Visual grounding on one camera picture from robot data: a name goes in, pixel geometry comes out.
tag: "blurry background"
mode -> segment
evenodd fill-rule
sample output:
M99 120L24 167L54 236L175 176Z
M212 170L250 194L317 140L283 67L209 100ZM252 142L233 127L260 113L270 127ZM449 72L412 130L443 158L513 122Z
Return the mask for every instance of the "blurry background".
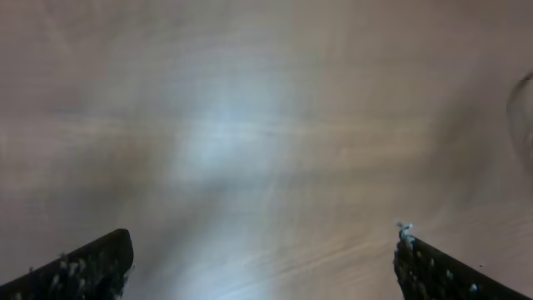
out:
M0 0L0 283L128 228L128 300L401 299L402 220L533 296L532 8Z

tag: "wooden surface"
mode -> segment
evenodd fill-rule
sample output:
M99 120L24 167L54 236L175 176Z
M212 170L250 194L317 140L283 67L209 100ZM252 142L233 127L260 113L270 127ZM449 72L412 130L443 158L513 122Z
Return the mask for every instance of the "wooden surface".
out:
M532 8L0 0L0 283L128 228L128 300L401 299L402 220L533 296Z

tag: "wood grain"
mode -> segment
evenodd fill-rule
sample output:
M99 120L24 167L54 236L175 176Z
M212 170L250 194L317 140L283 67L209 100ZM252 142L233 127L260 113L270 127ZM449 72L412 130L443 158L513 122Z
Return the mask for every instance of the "wood grain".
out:
M523 0L0 0L0 283L115 228L127 299L399 299L397 220L533 296Z

